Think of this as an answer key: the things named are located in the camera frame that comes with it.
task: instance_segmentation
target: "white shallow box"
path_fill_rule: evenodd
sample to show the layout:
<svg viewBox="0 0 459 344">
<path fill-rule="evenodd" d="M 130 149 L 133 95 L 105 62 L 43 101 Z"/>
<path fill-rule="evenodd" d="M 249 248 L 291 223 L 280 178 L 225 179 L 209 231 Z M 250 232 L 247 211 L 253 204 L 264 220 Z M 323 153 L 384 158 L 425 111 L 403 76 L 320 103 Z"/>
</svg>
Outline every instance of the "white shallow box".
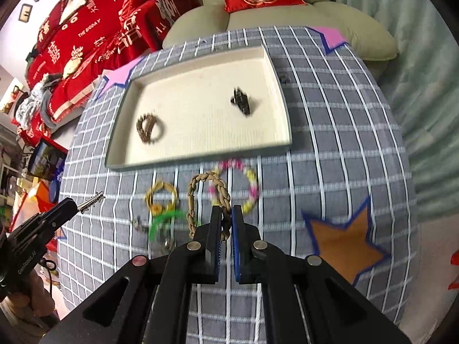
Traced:
<svg viewBox="0 0 459 344">
<path fill-rule="evenodd" d="M 247 94 L 251 115 L 232 105 L 235 88 Z M 291 145 L 284 94 L 263 46 L 214 52 L 173 64 L 130 82 L 106 154 L 106 166 L 133 170 L 259 154 Z M 137 119 L 153 113 L 152 143 Z"/>
</svg>

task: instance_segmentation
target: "human hand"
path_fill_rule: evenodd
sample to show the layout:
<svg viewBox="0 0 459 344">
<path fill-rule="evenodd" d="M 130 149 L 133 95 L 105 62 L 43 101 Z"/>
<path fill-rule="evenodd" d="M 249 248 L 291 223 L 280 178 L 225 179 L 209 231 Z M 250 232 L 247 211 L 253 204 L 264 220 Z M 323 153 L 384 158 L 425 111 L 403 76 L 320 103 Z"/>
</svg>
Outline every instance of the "human hand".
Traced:
<svg viewBox="0 0 459 344">
<path fill-rule="evenodd" d="M 26 317 L 25 307 L 31 305 L 34 316 L 44 317 L 54 311 L 54 300 L 50 293 L 44 289 L 43 280 L 35 270 L 29 274 L 26 284 L 30 289 L 30 296 L 21 292 L 14 292 L 5 298 L 11 311 L 18 318 Z"/>
</svg>

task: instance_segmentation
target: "green curtain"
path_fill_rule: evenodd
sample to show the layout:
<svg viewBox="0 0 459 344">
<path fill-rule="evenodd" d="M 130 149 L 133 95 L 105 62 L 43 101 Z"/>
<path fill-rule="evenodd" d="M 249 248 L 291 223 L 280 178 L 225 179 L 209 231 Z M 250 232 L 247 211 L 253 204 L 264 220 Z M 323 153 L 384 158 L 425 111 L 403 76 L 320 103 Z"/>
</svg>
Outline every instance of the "green curtain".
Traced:
<svg viewBox="0 0 459 344">
<path fill-rule="evenodd" d="M 335 0 L 372 16 L 399 57 L 378 81 L 403 131 L 419 220 L 459 212 L 459 47 L 430 0 Z"/>
</svg>

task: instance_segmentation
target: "plaid tablecloth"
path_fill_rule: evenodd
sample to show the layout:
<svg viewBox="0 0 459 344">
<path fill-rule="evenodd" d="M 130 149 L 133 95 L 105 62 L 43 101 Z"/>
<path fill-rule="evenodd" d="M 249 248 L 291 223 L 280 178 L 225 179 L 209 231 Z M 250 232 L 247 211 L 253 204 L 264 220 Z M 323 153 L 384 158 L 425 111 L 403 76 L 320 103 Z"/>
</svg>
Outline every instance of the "plaid tablecloth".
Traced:
<svg viewBox="0 0 459 344">
<path fill-rule="evenodd" d="M 258 173 L 261 193 L 245 220 L 258 225 L 262 237 L 284 252 L 305 257 L 313 248 L 302 210 L 343 223 L 371 194 L 372 238 L 392 258 L 362 275 L 357 288 L 398 323 L 417 270 L 415 193 L 399 127 L 375 80 L 350 47 L 325 56 L 318 34 L 304 27 L 240 30 L 150 54 L 136 65 L 131 78 L 215 50 L 261 42 L 276 72 L 286 76 L 282 88 L 293 146 L 285 155 L 245 159 Z M 106 196 L 102 204 L 64 227 L 67 241 L 59 243 L 59 264 L 70 309 L 135 255 L 160 254 L 160 245 L 150 245 L 147 235 L 137 232 L 130 221 L 138 216 L 145 224 L 151 220 L 144 194 L 155 180 L 173 183 L 180 208 L 186 211 L 190 178 L 215 166 L 204 161 L 124 173 L 107 170 L 104 158 L 122 95 L 123 89 L 115 86 L 88 102 L 66 160 L 61 198 L 72 197 L 79 204 L 96 191 Z M 232 203 L 243 203 L 247 179 L 235 170 L 222 178 Z M 169 195 L 159 193 L 156 198 L 165 202 Z M 200 184 L 198 220 L 208 222 L 210 211 L 207 184 Z M 173 222 L 170 231 L 179 244 L 188 240 L 184 220 Z M 231 247 L 222 246 L 217 285 L 193 288 L 190 343 L 266 342 L 261 288 L 235 283 L 231 253 Z"/>
</svg>

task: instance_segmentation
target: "green sofa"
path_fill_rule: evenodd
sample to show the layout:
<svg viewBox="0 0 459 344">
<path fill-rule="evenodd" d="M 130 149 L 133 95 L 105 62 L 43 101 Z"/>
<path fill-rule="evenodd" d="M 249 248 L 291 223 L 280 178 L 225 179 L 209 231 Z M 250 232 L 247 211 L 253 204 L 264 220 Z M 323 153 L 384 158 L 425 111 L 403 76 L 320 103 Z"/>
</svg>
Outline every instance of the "green sofa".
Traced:
<svg viewBox="0 0 459 344">
<path fill-rule="evenodd" d="M 273 6 L 227 13 L 224 0 L 203 0 L 181 16 L 163 42 L 163 48 L 214 33 L 266 26 L 326 26 L 339 29 L 378 79 L 398 54 L 397 43 L 375 19 L 330 0 L 304 0 L 307 5 Z"/>
</svg>

